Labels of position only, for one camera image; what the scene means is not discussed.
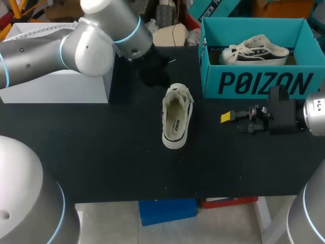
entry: sneaker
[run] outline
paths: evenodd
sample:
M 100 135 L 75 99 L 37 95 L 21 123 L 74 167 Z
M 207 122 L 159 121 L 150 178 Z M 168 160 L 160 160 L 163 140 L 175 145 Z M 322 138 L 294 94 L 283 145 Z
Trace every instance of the sneaker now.
M 162 100 L 162 142 L 166 147 L 179 149 L 185 145 L 193 102 L 185 85 L 175 83 L 168 88 Z
M 230 45 L 219 58 L 223 65 L 284 65 L 289 50 L 270 42 L 264 35 L 252 37 L 240 45 Z

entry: red object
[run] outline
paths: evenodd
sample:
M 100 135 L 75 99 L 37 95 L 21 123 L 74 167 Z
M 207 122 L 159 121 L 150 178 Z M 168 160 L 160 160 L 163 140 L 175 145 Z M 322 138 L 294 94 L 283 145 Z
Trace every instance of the red object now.
M 228 207 L 240 204 L 246 204 L 250 202 L 257 202 L 258 197 L 241 197 L 230 201 L 214 201 L 214 202 L 206 202 L 201 200 L 202 206 L 204 208 L 215 208 L 215 207 Z
M 0 18 L 0 30 L 3 30 L 4 28 L 6 28 L 6 26 L 8 24 L 10 24 L 10 21 L 13 19 L 14 14 L 9 11 L 7 14 L 5 14 L 4 16 L 2 16 Z
M 196 29 L 196 28 L 200 28 L 201 29 L 201 25 L 198 24 L 199 22 L 197 20 L 195 20 L 194 18 L 192 18 L 190 16 L 190 14 L 186 14 L 186 26 L 188 28 L 190 28 L 191 30 Z

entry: robotic arm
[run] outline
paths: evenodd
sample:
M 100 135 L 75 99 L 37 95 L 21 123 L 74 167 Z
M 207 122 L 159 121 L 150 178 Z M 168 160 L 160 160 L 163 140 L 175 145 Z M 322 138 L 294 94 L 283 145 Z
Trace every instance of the robotic arm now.
M 81 0 L 81 7 L 85 16 L 74 31 L 0 43 L 0 89 L 64 69 L 104 75 L 112 64 L 112 45 L 147 85 L 156 84 L 154 74 L 164 80 L 158 82 L 167 81 L 163 68 L 169 59 L 156 51 L 150 31 L 124 0 Z

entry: black table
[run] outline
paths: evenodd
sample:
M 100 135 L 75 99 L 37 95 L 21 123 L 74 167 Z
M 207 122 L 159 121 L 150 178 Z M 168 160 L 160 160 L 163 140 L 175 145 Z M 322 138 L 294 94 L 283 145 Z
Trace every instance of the black table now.
M 0 135 L 32 148 L 74 202 L 297 194 L 325 158 L 325 138 L 221 125 L 221 114 L 265 101 L 203 100 L 197 48 L 160 50 L 196 102 L 185 147 L 161 141 L 166 89 L 145 87 L 122 58 L 109 105 L 1 105 Z

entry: tile floor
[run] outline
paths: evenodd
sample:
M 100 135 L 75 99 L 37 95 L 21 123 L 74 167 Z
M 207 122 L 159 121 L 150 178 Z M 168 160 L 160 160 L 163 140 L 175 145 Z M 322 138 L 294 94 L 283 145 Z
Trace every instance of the tile floor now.
M 138 202 L 77 204 L 80 244 L 260 244 L 252 204 L 199 209 L 194 218 L 143 227 Z

